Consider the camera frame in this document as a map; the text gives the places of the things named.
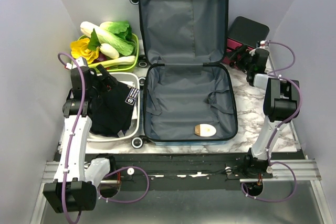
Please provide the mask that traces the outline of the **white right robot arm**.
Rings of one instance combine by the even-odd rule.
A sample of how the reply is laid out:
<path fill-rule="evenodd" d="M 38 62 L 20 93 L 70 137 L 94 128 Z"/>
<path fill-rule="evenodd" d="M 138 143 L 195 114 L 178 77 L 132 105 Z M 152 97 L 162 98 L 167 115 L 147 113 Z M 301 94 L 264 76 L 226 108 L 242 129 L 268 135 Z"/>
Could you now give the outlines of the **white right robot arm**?
<path fill-rule="evenodd" d="M 268 46 L 281 45 L 292 53 L 295 63 L 296 56 L 291 48 L 279 42 L 263 40 L 255 49 L 241 45 L 230 49 L 227 53 L 230 67 L 235 67 L 246 74 L 250 86 L 265 90 L 263 113 L 264 124 L 257 141 L 248 150 L 241 165 L 242 173 L 249 178 L 259 174 L 270 173 L 271 152 L 280 132 L 299 114 L 301 108 L 301 93 L 299 82 L 276 74 L 275 70 L 266 73 L 266 63 L 269 57 Z"/>

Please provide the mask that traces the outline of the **black garment with label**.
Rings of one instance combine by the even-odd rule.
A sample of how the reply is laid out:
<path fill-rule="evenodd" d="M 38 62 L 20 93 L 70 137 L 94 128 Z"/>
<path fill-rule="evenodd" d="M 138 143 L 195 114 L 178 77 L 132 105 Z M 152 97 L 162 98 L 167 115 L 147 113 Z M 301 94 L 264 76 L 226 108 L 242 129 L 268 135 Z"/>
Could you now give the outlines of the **black garment with label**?
<path fill-rule="evenodd" d="M 105 137 L 118 137 L 131 124 L 133 107 L 140 89 L 118 81 L 118 85 L 100 94 L 92 102 L 90 132 Z"/>

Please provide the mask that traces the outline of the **black bag with pink trim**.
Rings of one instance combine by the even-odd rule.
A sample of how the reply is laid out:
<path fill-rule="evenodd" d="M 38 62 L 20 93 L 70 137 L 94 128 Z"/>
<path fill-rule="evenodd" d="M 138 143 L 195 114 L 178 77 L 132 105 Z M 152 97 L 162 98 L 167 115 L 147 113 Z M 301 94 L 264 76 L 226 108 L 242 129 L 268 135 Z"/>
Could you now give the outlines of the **black bag with pink trim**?
<path fill-rule="evenodd" d="M 229 60 L 228 53 L 242 45 L 247 45 L 248 50 L 246 52 L 250 52 L 256 48 L 259 41 L 267 38 L 269 32 L 270 28 L 265 24 L 243 16 L 236 17 L 228 29 L 227 51 L 223 63 L 232 68 L 236 68 L 235 62 L 237 60 Z"/>

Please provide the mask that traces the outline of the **blue fish print suitcase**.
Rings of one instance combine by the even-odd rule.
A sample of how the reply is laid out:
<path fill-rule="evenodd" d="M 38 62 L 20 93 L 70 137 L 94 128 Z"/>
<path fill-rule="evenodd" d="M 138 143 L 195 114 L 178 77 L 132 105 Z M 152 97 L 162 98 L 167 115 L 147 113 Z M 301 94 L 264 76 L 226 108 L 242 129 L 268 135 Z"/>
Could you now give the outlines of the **blue fish print suitcase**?
<path fill-rule="evenodd" d="M 138 0 L 149 66 L 143 88 L 143 138 L 156 144 L 228 141 L 238 132 L 232 81 L 223 59 L 229 0 Z M 215 127 L 195 135 L 198 124 Z"/>

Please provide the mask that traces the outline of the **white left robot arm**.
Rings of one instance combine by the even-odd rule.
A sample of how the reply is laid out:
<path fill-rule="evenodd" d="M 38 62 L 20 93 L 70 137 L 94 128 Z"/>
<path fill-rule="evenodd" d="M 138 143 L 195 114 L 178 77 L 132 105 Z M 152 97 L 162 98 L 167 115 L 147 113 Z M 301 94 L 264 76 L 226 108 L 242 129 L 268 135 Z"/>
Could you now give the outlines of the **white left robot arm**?
<path fill-rule="evenodd" d="M 61 135 L 61 158 L 53 181 L 43 188 L 43 195 L 52 209 L 60 214 L 64 211 L 92 211 L 97 201 L 100 182 L 116 175 L 116 166 L 108 157 L 93 159 L 85 168 L 85 153 L 89 131 L 91 101 L 98 91 L 93 83 L 98 80 L 96 71 L 71 65 L 72 88 L 62 107 L 64 128 Z"/>

